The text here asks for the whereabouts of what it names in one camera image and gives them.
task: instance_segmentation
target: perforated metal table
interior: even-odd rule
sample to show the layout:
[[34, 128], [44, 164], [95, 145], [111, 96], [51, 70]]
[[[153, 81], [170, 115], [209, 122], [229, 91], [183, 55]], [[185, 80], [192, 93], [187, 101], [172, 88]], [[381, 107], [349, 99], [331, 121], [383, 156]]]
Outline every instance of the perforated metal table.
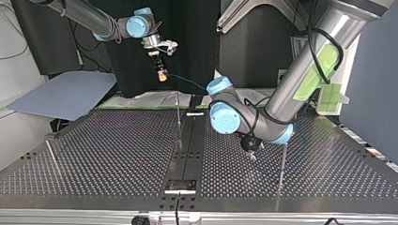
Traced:
[[[253, 162], [207, 112], [182, 121], [175, 111], [92, 112], [49, 141], [54, 156], [44, 143], [0, 172], [0, 218], [10, 209], [398, 214], [398, 174], [325, 117], [295, 124], [282, 189], [280, 146], [266, 144]], [[169, 180], [194, 180], [196, 193], [166, 195]]]

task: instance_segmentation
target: white wall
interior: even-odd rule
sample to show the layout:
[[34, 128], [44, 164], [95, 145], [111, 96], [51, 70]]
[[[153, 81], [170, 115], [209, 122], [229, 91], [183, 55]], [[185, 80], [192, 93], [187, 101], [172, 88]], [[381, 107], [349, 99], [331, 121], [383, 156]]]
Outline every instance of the white wall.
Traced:
[[[0, 0], [10, 5], [9, 0]], [[15, 15], [0, 6], [18, 26]], [[20, 53], [26, 41], [0, 13], [0, 58]], [[13, 112], [4, 109], [10, 102], [35, 89], [45, 82], [32, 54], [24, 54], [0, 59], [0, 170], [43, 142], [43, 137], [51, 132], [50, 118]]]

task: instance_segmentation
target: blue joint cap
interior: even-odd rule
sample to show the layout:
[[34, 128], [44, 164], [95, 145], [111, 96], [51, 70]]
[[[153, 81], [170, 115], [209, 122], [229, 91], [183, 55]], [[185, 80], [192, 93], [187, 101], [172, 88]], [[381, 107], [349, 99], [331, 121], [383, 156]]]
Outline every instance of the blue joint cap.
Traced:
[[126, 24], [126, 30], [133, 38], [145, 37], [150, 29], [149, 21], [142, 16], [130, 17]]
[[102, 38], [101, 35], [97, 35], [96, 33], [93, 32], [94, 38], [96, 38], [97, 41], [107, 41], [106, 39]]
[[150, 9], [150, 7], [144, 7], [134, 11], [135, 16], [147, 15], [147, 14], [153, 15], [152, 9]]
[[272, 143], [286, 144], [287, 142], [289, 142], [290, 138], [292, 137], [292, 134], [293, 134], [293, 125], [289, 125], [287, 126], [287, 129], [284, 132], [284, 134], [279, 139], [273, 141]]
[[211, 126], [221, 134], [232, 134], [240, 127], [240, 116], [230, 106], [219, 102], [210, 110]]
[[232, 83], [229, 81], [227, 77], [219, 77], [214, 79], [211, 83], [207, 85], [207, 91], [209, 95], [215, 95], [222, 90], [232, 86]]

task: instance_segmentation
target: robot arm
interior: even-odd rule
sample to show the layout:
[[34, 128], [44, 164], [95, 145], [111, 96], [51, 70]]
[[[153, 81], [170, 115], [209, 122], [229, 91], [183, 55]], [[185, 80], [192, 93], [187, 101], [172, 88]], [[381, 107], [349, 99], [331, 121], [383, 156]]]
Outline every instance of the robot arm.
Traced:
[[142, 38], [144, 48], [153, 59], [154, 69], [158, 71], [159, 80], [167, 81], [169, 73], [162, 55], [171, 56], [178, 46], [171, 40], [161, 40], [158, 29], [161, 22], [156, 23], [149, 7], [134, 11], [134, 16], [115, 20], [105, 12], [93, 7], [85, 0], [30, 0], [31, 2], [54, 9], [61, 16], [86, 27], [93, 32], [99, 41], [115, 40], [120, 43], [123, 38]]
[[[393, 1], [330, 1], [329, 9], [314, 30], [316, 33], [312, 39], [313, 52], [315, 57], [322, 56], [321, 69], [328, 79], [334, 74], [332, 67], [337, 60], [337, 50], [330, 40], [347, 49], [366, 24], [379, 19]], [[318, 70], [307, 43], [261, 112], [255, 106], [243, 104], [226, 77], [214, 80], [207, 87], [213, 99], [210, 110], [213, 128], [224, 134], [239, 134], [245, 151], [257, 150], [262, 141], [287, 143], [293, 134], [291, 121], [317, 86], [323, 83]]]
[[[30, 0], [50, 7], [61, 16], [67, 16], [90, 29], [100, 41], [122, 38], [142, 38], [145, 49], [153, 58], [161, 82], [168, 72], [161, 54], [172, 55], [177, 44], [162, 41], [150, 8], [134, 12], [134, 16], [113, 19], [84, 0]], [[394, 0], [330, 0], [330, 6], [316, 29], [314, 36], [292, 64], [282, 83], [263, 111], [252, 104], [243, 104], [226, 77], [211, 82], [207, 91], [212, 96], [211, 125], [222, 134], [237, 133], [246, 151], [255, 151], [262, 141], [285, 144], [293, 134], [292, 121], [317, 86], [333, 75], [337, 60], [336, 43], [347, 49], [367, 23], [379, 19]], [[322, 56], [322, 65], [314, 65], [314, 58]]]

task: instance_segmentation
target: green label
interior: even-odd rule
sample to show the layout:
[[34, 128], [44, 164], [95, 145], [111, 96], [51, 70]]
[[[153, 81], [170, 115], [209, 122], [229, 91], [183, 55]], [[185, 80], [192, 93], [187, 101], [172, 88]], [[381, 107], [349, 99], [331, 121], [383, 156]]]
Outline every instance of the green label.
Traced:
[[[339, 52], [332, 45], [325, 45], [321, 53], [318, 55], [319, 64], [321, 65], [328, 79], [334, 75], [333, 68], [338, 60], [338, 57]], [[321, 83], [324, 82], [316, 68], [316, 65], [314, 64], [293, 99], [298, 101], [306, 101]]]

